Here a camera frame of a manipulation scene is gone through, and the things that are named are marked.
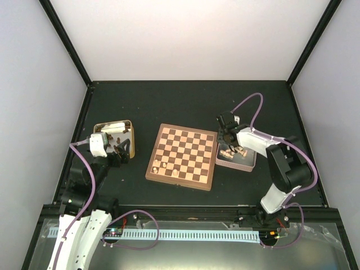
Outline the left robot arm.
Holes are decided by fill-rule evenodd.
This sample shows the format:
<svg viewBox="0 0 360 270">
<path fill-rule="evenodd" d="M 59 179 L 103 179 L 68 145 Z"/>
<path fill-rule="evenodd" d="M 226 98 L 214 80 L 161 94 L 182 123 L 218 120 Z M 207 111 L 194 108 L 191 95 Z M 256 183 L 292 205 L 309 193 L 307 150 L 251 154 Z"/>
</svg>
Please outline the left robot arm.
<svg viewBox="0 0 360 270">
<path fill-rule="evenodd" d="M 130 139 L 107 152 L 99 137 L 70 144 L 75 156 L 61 196 L 57 239 L 48 269 L 88 269 L 106 227 L 120 220 L 118 200 L 98 194 L 110 168 L 130 159 Z"/>
</svg>

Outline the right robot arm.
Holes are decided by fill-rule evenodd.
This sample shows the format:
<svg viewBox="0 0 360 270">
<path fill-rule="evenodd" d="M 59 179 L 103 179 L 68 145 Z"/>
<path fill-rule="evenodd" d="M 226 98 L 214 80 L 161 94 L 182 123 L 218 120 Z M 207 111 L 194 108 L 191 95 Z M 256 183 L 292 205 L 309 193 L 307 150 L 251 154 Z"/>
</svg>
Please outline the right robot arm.
<svg viewBox="0 0 360 270">
<path fill-rule="evenodd" d="M 253 150 L 268 161 L 272 184 L 255 208 L 255 218 L 260 226 L 270 226 L 296 193 L 317 183 L 316 167 L 296 137 L 281 138 L 260 132 L 240 124 L 240 119 L 229 111 L 218 115 L 217 121 L 218 143 L 226 144 L 232 150 L 236 147 Z"/>
</svg>

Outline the second left white arm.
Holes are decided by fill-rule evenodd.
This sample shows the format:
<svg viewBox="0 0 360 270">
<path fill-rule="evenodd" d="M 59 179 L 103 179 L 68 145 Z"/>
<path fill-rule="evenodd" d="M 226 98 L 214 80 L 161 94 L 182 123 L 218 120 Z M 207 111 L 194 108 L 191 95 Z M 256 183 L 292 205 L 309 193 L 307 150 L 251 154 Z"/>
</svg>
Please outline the second left white arm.
<svg viewBox="0 0 360 270">
<path fill-rule="evenodd" d="M 77 146 L 85 144 L 89 145 L 89 153 L 93 157 L 91 163 L 85 159 L 83 154 L 75 149 Z M 116 200 L 99 199 L 97 192 L 111 167 L 120 167 L 129 161 L 132 146 L 129 138 L 123 141 L 118 140 L 113 145 L 114 150 L 108 153 L 106 152 L 106 134 L 95 133 L 90 138 L 73 143 L 72 147 L 87 170 L 82 174 L 82 179 L 85 180 L 86 177 L 89 177 L 89 182 L 91 183 L 88 200 L 81 209 L 81 212 L 85 214 L 88 220 L 80 238 L 74 262 L 74 269 L 88 269 L 100 236 L 116 214 Z"/>
</svg>

